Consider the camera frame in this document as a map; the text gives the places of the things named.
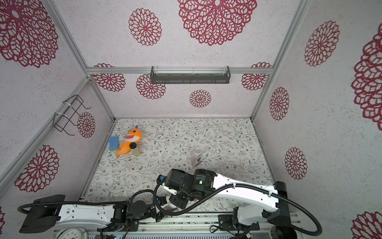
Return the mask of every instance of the red flower pattern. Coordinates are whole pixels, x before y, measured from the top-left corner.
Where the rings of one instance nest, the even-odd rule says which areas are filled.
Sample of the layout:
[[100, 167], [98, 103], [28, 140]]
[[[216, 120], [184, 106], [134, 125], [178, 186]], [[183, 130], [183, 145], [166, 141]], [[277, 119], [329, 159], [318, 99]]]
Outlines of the red flower pattern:
[[193, 106], [202, 108], [211, 102], [211, 95], [208, 91], [199, 89], [191, 93], [190, 102]]
[[281, 120], [289, 108], [289, 95], [285, 88], [277, 88], [270, 98], [269, 111], [273, 119]]
[[158, 18], [150, 10], [143, 8], [133, 11], [129, 19], [129, 28], [134, 39], [144, 46], [156, 44], [162, 36]]
[[90, 138], [96, 129], [94, 117], [89, 112], [83, 112], [78, 117], [77, 128], [82, 137]]
[[3, 213], [1, 209], [2, 208], [0, 207], [0, 235], [3, 233], [3, 226], [5, 225], [5, 221], [4, 221], [5, 213]]
[[298, 148], [290, 148], [285, 155], [285, 167], [292, 178], [300, 180], [305, 177], [308, 165], [305, 155]]
[[376, 211], [374, 213], [364, 212], [357, 215], [351, 227], [353, 239], [381, 239], [382, 238], [382, 215]]
[[5, 60], [39, 68], [56, 57], [58, 35], [39, 0], [2, 0], [0, 51]]
[[[100, 63], [94, 67], [113, 67], [109, 64]], [[125, 78], [123, 74], [93, 74], [94, 80], [104, 89], [116, 92], [125, 87]]]
[[356, 79], [354, 103], [361, 106], [362, 116], [372, 119], [382, 130], [382, 23], [373, 40], [363, 47], [361, 60], [354, 66]]
[[340, 31], [335, 21], [327, 21], [320, 25], [309, 37], [305, 47], [305, 61], [310, 66], [321, 65], [336, 48]]
[[43, 145], [15, 180], [15, 186], [27, 192], [37, 192], [45, 188], [58, 172], [58, 161], [54, 148]]
[[256, 0], [178, 0], [183, 27], [200, 43], [222, 45], [243, 31]]
[[161, 98], [166, 92], [166, 86], [162, 84], [152, 84], [150, 75], [141, 75], [137, 79], [137, 89], [141, 95], [148, 99]]
[[[272, 67], [272, 65], [266, 62], [259, 62], [251, 67]], [[252, 91], [261, 89], [264, 86], [267, 77], [267, 74], [244, 74], [241, 78], [241, 84], [244, 88]]]

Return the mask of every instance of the leaf pattern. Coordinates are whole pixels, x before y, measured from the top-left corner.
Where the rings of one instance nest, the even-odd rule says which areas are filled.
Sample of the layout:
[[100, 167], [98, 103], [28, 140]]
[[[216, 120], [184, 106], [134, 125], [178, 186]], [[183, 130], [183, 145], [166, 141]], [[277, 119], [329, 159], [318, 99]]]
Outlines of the leaf pattern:
[[[119, 135], [122, 143], [136, 125], [143, 135], [138, 143], [141, 155], [115, 157], [106, 149], [85, 195], [86, 201], [128, 199], [136, 191], [154, 189], [158, 175], [167, 175], [172, 168], [193, 174], [190, 158], [196, 147], [203, 151], [197, 168], [254, 184], [273, 184], [250, 119], [120, 119], [112, 135]], [[166, 193], [158, 190], [159, 195]], [[152, 195], [136, 198], [148, 202]], [[232, 211], [242, 205], [214, 197], [193, 211]]]

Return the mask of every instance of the orange plush toy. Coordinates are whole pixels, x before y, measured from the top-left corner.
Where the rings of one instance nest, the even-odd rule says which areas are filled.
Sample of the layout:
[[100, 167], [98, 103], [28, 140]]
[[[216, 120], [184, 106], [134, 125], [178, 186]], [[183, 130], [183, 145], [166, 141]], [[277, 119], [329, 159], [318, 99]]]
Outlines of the orange plush toy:
[[115, 156], [127, 154], [130, 152], [130, 144], [132, 142], [138, 143], [142, 139], [142, 132], [138, 129], [138, 125], [135, 128], [127, 132], [125, 141], [120, 145], [120, 148], [115, 152]]

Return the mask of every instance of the bottle label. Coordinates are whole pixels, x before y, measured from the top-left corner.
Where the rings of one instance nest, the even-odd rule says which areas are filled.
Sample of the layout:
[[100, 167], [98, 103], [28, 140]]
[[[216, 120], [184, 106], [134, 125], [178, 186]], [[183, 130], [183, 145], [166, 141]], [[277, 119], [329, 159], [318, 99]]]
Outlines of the bottle label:
[[198, 158], [197, 160], [196, 160], [196, 165], [195, 166], [198, 166], [202, 161], [201, 161], [201, 159], [202, 159], [202, 157], [200, 157], [200, 158]]

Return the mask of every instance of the black cable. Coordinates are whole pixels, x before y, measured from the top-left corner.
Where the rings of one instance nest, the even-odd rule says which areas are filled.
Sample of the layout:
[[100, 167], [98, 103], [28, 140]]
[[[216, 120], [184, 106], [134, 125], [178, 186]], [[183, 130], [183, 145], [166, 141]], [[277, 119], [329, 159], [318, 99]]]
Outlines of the black cable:
[[[157, 186], [155, 187], [154, 189], [154, 198], [157, 197], [157, 191], [158, 191], [158, 188], [164, 183], [164, 180], [160, 183], [157, 184]], [[258, 192], [261, 192], [261, 193], [264, 193], [264, 194], [267, 194], [269, 195], [269, 191], [265, 190], [265, 189], [261, 189], [259, 187], [255, 187], [255, 186], [252, 186], [252, 185], [248, 185], [248, 184], [236, 184], [235, 185], [236, 187], [242, 187], [242, 188], [246, 188], [246, 189], [252, 189], [252, 190], [255, 190], [255, 191], [258, 191]], [[189, 206], [188, 208], [184, 209], [184, 210], [181, 210], [181, 211], [177, 211], [177, 212], [169, 212], [169, 211], [166, 211], [164, 210], [160, 205], [159, 203], [156, 201], [156, 200], [153, 200], [153, 203], [154, 205], [159, 209], [159, 211], [163, 212], [164, 214], [166, 215], [169, 215], [169, 216], [179, 216], [179, 215], [182, 215], [184, 213], [187, 213], [189, 211], [191, 211], [192, 209], [194, 209], [195, 207], [199, 206], [200, 204], [204, 203], [205, 201], [207, 201], [208, 199], [212, 198], [213, 196], [217, 195], [219, 192], [223, 191], [223, 190], [226, 190], [226, 189], [229, 189], [229, 188], [232, 188], [233, 187], [233, 184], [228, 184], [228, 185], [225, 185], [225, 186], [222, 186], [218, 189], [216, 189], [215, 191], [213, 191], [211, 194], [205, 196], [204, 198], [202, 198], [201, 200], [197, 201], [196, 203], [192, 204], [191, 206]], [[319, 221], [308, 211], [306, 210], [305, 208], [303, 208], [302, 206], [298, 205], [297, 203], [293, 202], [292, 200], [289, 200], [281, 195], [278, 195], [278, 194], [275, 194], [275, 193], [271, 193], [270, 196], [272, 197], [275, 197], [279, 200], [282, 200], [298, 209], [300, 209], [303, 213], [305, 213], [313, 222], [314, 224], [316, 225], [317, 227], [317, 230], [316, 231], [307, 231], [307, 230], [304, 230], [302, 228], [299, 228], [299, 227], [296, 227], [294, 225], [291, 225], [291, 227], [296, 230], [296, 231], [299, 231], [299, 232], [302, 232], [304, 234], [307, 234], [307, 235], [310, 235], [310, 236], [318, 236], [318, 235], [321, 235], [322, 233], [322, 227], [321, 227], [321, 224], [319, 223]]]
[[248, 226], [248, 228], [241, 234], [237, 234], [236, 236], [234, 237], [231, 237], [230, 239], [238, 239], [238, 238], [241, 238], [242, 236], [246, 235], [249, 233], [249, 231], [251, 230], [251, 227], [254, 225], [255, 223], [252, 223], [252, 225]]
[[[216, 230], [211, 231], [211, 228], [212, 228], [212, 227], [216, 227]], [[231, 233], [229, 230], [227, 230], [227, 229], [225, 229], [225, 228], [222, 228], [222, 227], [219, 227], [219, 226], [216, 226], [216, 225], [211, 225], [211, 226], [210, 226], [210, 233], [214, 233], [214, 232], [216, 232], [218, 229], [220, 229], [220, 230], [222, 230], [222, 231], [228, 231], [229, 233]]]
[[30, 208], [33, 206], [50, 206], [50, 205], [65, 205], [65, 204], [77, 204], [77, 205], [88, 205], [88, 206], [101, 206], [101, 205], [109, 205], [109, 204], [117, 204], [116, 202], [99, 202], [99, 203], [92, 203], [92, 202], [78, 202], [78, 201], [55, 201], [55, 202], [42, 202], [42, 203], [29, 203], [21, 205], [17, 208], [17, 210], [21, 213], [28, 214], [29, 211], [24, 210], [24, 208]]
[[138, 191], [138, 192], [134, 193], [134, 194], [131, 196], [131, 198], [130, 198], [130, 200], [129, 200], [130, 204], [133, 203], [133, 199], [136, 197], [136, 195], [141, 194], [141, 193], [145, 193], [145, 192], [149, 192], [149, 193], [152, 193], [152, 194], [154, 195], [154, 191], [151, 190], [151, 189], [145, 189], [145, 190]]

